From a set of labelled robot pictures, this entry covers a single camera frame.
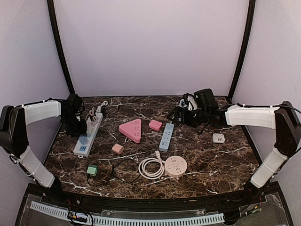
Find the green usb charger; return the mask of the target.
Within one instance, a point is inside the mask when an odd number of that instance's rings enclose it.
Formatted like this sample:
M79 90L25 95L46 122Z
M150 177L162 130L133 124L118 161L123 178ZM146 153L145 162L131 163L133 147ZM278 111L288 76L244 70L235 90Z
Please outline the green usb charger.
M91 176L96 176L98 172L98 167L95 165L89 165L87 168L87 174L91 175Z

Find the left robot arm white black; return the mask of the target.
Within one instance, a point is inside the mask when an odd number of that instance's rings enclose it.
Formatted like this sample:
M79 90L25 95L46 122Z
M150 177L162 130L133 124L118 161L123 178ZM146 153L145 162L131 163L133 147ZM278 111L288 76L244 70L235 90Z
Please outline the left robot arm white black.
M49 189L48 198L56 205L66 202L60 179L51 173L31 148L30 126L58 118L66 135L79 137L86 134L87 123L81 114L85 110L81 97L71 94L67 99L53 99L23 104L6 105L0 115L0 146L10 160L40 186Z

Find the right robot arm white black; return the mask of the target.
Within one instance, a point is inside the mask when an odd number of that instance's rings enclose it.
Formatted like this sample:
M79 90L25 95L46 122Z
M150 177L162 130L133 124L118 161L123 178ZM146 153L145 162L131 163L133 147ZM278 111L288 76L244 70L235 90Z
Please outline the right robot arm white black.
M222 107L211 103L196 108L176 106L167 118L193 128L201 124L245 127L254 142L261 142L256 147L270 145L259 153L265 159L249 179L250 186L240 193L242 203L250 204L258 197L257 189L262 188L300 150L300 115L300 110L290 102L258 106L230 104Z

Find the white long power strip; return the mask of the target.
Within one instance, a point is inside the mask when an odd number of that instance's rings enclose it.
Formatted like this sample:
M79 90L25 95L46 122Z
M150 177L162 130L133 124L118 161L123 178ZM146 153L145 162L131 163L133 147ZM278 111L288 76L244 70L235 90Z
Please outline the white long power strip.
M87 121L87 134L80 135L73 149L73 153L79 157L88 157L93 146L95 137L103 119L102 113L96 113L96 120Z

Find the white plug adapter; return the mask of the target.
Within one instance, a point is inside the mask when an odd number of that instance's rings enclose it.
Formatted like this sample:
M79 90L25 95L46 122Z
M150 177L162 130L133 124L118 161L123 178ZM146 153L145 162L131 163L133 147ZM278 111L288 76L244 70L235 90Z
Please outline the white plug adapter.
M223 144L225 142L225 136L220 133L214 133L212 136L212 140L214 143Z

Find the round pink power socket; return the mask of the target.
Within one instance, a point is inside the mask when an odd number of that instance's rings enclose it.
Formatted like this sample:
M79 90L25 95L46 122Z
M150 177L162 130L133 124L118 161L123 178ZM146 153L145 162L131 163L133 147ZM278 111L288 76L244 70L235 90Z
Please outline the round pink power socket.
M177 155L170 156L164 163L165 173L172 178L182 177L185 174L187 167L188 164L186 160Z

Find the pink plug adapter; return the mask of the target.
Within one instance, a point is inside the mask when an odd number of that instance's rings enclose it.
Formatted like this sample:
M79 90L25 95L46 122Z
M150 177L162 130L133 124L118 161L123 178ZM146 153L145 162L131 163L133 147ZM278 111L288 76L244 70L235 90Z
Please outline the pink plug adapter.
M149 128L155 130L155 131L159 131L160 128L162 127L162 122L156 121L156 120L151 120L149 123Z

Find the peach plug adapter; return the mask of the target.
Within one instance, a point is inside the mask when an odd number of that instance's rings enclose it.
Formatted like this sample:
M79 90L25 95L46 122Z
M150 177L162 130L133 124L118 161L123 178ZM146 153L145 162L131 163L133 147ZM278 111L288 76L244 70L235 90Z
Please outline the peach plug adapter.
M121 154L123 151L124 151L124 147L120 144L115 144L113 147L112 147L112 151L114 153L117 153L117 154Z

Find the light blue plug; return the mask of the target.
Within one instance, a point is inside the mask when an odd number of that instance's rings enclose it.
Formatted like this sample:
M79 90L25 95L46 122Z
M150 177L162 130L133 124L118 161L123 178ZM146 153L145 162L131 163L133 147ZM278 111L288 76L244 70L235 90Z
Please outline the light blue plug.
M80 136L79 136L79 142L80 142L82 145L86 145L87 142L88 142L87 135L80 135Z

